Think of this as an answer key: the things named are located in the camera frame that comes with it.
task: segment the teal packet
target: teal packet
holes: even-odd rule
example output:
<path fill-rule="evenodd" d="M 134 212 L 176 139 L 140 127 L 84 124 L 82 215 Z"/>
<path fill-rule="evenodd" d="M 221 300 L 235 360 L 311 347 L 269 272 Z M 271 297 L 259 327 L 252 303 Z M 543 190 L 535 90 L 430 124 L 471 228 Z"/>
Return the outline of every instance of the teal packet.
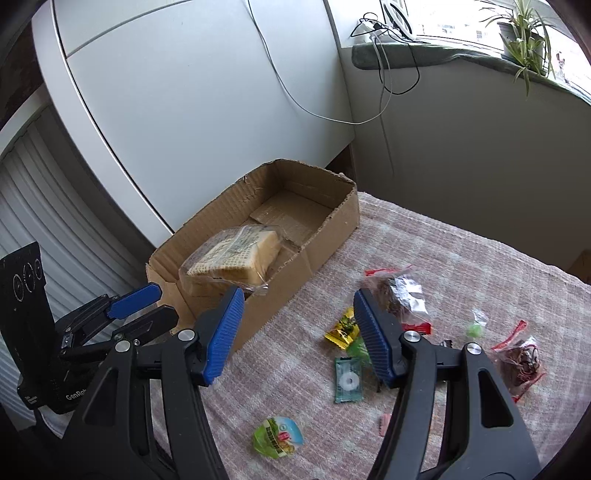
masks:
<path fill-rule="evenodd" d="M 335 403 L 363 400 L 361 359 L 335 358 Z"/>

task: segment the bread loaf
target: bread loaf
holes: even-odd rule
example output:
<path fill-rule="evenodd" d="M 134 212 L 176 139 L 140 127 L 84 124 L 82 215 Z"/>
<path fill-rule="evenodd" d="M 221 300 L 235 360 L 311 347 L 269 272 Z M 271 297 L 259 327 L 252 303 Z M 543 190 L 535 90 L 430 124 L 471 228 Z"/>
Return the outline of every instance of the bread loaf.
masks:
<path fill-rule="evenodd" d="M 266 226 L 246 225 L 221 232 L 183 263 L 179 271 L 181 282 L 189 292 L 207 282 L 205 277 L 245 287 L 261 286 L 266 283 L 267 269 L 280 248 L 279 235 Z"/>

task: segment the blue gripper pad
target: blue gripper pad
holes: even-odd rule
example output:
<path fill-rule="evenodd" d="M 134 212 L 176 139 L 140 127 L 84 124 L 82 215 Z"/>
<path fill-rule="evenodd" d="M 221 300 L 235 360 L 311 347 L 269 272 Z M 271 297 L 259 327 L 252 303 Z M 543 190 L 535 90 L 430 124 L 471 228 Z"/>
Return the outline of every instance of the blue gripper pad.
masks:
<path fill-rule="evenodd" d="M 160 300 L 162 290 L 156 283 L 148 283 L 145 287 L 139 288 L 114 301 L 106 314 L 110 319 L 125 319 L 132 313 L 138 312 L 149 305 Z"/>
<path fill-rule="evenodd" d="M 207 364 L 203 370 L 203 380 L 207 385 L 211 385 L 213 380 L 222 374 L 243 313 L 244 292 L 237 288 L 207 346 Z"/>
<path fill-rule="evenodd" d="M 380 380 L 390 386 L 396 380 L 392 367 L 392 349 L 382 333 L 376 314 L 372 311 L 361 290 L 355 293 L 353 309 L 355 311 L 355 320 L 359 325 L 359 331 L 367 347 L 374 371 Z"/>

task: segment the green candy wrapper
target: green candy wrapper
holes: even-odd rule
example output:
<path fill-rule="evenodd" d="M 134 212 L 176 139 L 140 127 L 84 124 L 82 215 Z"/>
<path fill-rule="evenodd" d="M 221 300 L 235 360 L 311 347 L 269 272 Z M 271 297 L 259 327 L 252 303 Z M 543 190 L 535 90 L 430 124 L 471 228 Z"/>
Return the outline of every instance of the green candy wrapper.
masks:
<path fill-rule="evenodd" d="M 353 343 L 351 343 L 351 345 L 349 345 L 349 348 L 347 348 L 347 353 L 350 356 L 360 358 L 363 366 L 365 366 L 365 367 L 372 366 L 367 347 L 365 346 L 365 342 L 361 338 L 361 335 L 359 335 L 353 341 Z"/>
<path fill-rule="evenodd" d="M 292 419 L 270 417 L 252 435 L 252 445 L 257 452 L 270 458 L 292 455 L 303 445 L 304 437 Z"/>

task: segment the white cabinet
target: white cabinet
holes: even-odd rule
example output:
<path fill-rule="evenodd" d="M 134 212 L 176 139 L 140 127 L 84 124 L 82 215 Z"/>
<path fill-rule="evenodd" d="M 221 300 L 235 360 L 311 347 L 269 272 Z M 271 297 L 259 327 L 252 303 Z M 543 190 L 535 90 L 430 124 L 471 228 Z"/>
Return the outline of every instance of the white cabinet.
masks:
<path fill-rule="evenodd" d="M 294 97 L 350 121 L 322 0 L 251 3 Z M 61 32 L 65 16 L 57 12 Z M 261 163 L 292 158 L 324 167 L 353 139 L 352 126 L 315 118 L 288 98 L 242 0 L 161 8 L 99 36 L 67 65 L 117 161 L 172 230 Z M 70 129 L 67 107 L 54 101 Z"/>
<path fill-rule="evenodd" d="M 187 0 L 53 0 L 66 56 L 123 23 Z"/>

